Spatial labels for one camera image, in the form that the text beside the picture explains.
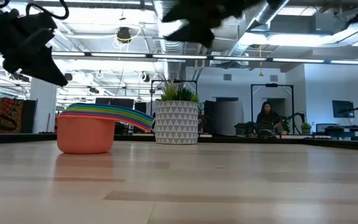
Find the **orange bowl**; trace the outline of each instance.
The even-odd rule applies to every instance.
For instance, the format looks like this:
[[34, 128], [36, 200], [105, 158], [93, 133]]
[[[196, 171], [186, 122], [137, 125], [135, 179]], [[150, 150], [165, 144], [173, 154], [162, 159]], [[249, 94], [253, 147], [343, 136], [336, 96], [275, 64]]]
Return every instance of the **orange bowl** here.
[[97, 154], [111, 149], [116, 122], [86, 116], [58, 116], [57, 146], [69, 154]]

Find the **woman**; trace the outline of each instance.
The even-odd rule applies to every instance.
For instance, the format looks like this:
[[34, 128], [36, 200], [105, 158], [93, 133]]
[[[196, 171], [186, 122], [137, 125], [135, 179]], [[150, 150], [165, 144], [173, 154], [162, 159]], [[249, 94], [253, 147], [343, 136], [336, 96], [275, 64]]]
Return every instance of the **woman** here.
[[256, 119], [256, 125], [260, 130], [278, 129], [281, 127], [281, 121], [279, 117], [280, 116], [276, 112], [272, 111], [272, 105], [266, 101], [263, 103], [262, 108], [260, 109], [260, 113]]

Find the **planter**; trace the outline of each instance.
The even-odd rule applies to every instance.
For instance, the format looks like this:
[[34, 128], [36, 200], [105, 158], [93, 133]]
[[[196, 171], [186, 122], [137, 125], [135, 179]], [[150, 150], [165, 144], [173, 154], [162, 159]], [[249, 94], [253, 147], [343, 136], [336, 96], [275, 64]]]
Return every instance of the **planter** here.
[[155, 141], [159, 144], [197, 144], [198, 104], [159, 101], [155, 112]]
[[57, 146], [62, 152], [98, 154], [111, 149], [115, 121], [65, 115], [58, 116], [57, 122]]
[[302, 135], [310, 135], [310, 128], [302, 128]]

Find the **doorway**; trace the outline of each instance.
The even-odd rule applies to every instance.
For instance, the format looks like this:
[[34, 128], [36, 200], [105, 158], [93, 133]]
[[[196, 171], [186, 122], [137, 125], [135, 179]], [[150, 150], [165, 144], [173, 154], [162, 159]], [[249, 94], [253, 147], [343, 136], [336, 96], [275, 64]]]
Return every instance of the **doorway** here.
[[267, 98], [266, 101], [272, 105], [272, 110], [280, 116], [285, 116], [285, 99], [284, 98]]

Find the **white wall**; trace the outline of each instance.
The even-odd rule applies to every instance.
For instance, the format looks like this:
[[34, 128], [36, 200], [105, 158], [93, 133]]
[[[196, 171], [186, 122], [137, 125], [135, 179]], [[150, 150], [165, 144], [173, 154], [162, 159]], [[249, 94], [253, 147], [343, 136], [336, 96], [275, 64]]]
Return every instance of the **white wall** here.
[[[287, 84], [293, 85], [294, 88], [294, 112], [305, 113], [305, 119], [307, 120], [305, 65], [299, 65], [287, 72], [285, 74], [285, 80]], [[287, 108], [290, 110], [291, 105], [287, 104]], [[295, 117], [295, 124], [298, 126], [299, 131], [301, 131], [300, 126], [302, 125], [302, 120], [299, 116]]]
[[[260, 77], [259, 69], [249, 71], [248, 69], [232, 68], [223, 70], [221, 68], [204, 68], [198, 80], [198, 96], [200, 101], [214, 101], [215, 97], [238, 97], [244, 107], [244, 122], [251, 121], [251, 84], [271, 83], [270, 75], [278, 75], [279, 84], [285, 84], [285, 73], [281, 73], [280, 69], [265, 68], [262, 70], [264, 76]], [[224, 81], [224, 74], [232, 74], [232, 81]], [[186, 68], [187, 78], [192, 78], [193, 69]], [[291, 103], [291, 96], [283, 88], [266, 88], [261, 87], [254, 95], [254, 120], [263, 100], [266, 98], [284, 98], [286, 103]]]
[[[332, 101], [353, 101], [358, 107], [358, 65], [300, 65], [287, 72], [286, 81], [295, 86], [295, 111], [306, 111], [313, 131], [319, 123], [350, 125], [334, 118]], [[358, 125], [358, 111], [350, 122]]]
[[31, 79], [30, 100], [37, 100], [33, 133], [55, 131], [56, 94], [56, 85]]

